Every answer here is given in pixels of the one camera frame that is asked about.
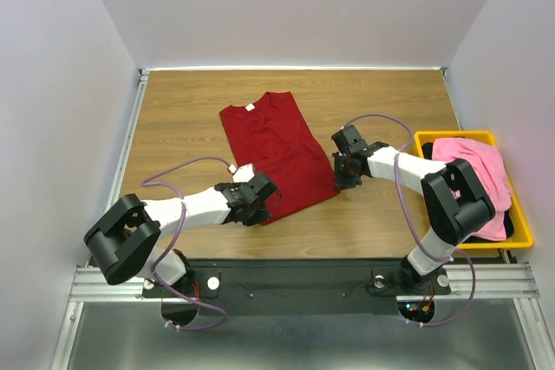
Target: wood surface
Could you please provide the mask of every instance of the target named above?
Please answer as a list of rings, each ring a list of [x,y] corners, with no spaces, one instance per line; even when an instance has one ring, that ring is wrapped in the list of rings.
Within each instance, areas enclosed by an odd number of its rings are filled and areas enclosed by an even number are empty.
[[[316,140],[329,156],[330,139],[347,120],[363,113],[394,115],[413,130],[456,130],[457,122],[439,71],[160,71],[148,79],[121,194],[171,198],[140,182],[202,155],[233,161],[219,111],[247,105],[266,91],[291,91]],[[395,123],[356,123],[369,143],[400,146],[408,139]],[[171,173],[166,181],[184,194],[203,191],[230,176],[217,161]],[[415,224],[428,228],[420,196],[406,190]],[[164,246],[168,240],[160,242]],[[364,179],[356,189],[267,226],[214,225],[184,231],[176,247],[189,257],[401,257],[414,242],[392,183]]]

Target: gray floor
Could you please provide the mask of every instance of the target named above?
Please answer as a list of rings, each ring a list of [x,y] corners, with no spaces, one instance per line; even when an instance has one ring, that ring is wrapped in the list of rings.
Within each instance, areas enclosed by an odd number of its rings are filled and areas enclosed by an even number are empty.
[[[437,318],[461,304],[438,302]],[[258,316],[196,334],[165,329],[160,305],[134,302],[85,306],[69,368],[525,370],[531,363],[512,300],[475,301],[442,328],[412,328],[394,316]]]

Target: yellow bin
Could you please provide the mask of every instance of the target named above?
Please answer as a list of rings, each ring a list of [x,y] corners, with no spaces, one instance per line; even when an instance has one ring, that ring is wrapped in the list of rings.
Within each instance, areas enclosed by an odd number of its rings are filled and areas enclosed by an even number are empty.
[[[415,133],[415,154],[421,158],[424,156],[422,145],[428,142],[434,142],[438,138],[468,138],[488,145],[497,146],[493,135],[486,130],[445,130],[445,131],[421,131]],[[463,250],[490,250],[490,249],[523,249],[531,247],[534,243],[532,233],[528,228],[522,209],[520,208],[519,199],[513,189],[513,184],[509,180],[509,186],[513,193],[513,204],[509,209],[509,216],[513,221],[514,234],[504,242],[495,243],[463,243],[460,248]]]

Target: red shirt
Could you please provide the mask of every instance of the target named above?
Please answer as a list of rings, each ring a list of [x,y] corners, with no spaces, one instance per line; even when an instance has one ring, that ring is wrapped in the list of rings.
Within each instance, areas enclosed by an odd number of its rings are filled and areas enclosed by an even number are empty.
[[[282,193],[266,203],[264,224],[317,204],[339,193],[328,156],[316,142],[291,92],[265,93],[247,107],[219,113],[238,166],[253,163]]]

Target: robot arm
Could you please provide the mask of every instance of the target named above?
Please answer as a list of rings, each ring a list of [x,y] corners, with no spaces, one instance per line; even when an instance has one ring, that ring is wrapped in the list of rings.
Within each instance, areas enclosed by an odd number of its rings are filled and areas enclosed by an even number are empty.
[[[217,184],[183,199],[140,201],[135,194],[126,195],[85,235],[85,244],[109,284],[117,285],[133,276],[154,279],[153,264],[163,251],[154,245],[177,231],[183,204],[183,230],[230,222],[254,225],[270,217],[264,203],[276,189],[262,172],[255,174],[250,164],[239,167],[233,183]],[[186,274],[186,259],[172,251],[156,270],[172,285]]]
[[[424,283],[445,262],[438,259],[449,258],[495,214],[476,173],[463,159],[444,163],[399,153],[382,142],[368,145],[352,125],[332,139],[340,151],[333,155],[337,189],[360,185],[361,175],[395,181],[399,155],[401,184],[424,197],[431,227],[421,244],[433,258],[417,246],[402,260],[402,281],[409,289]]]

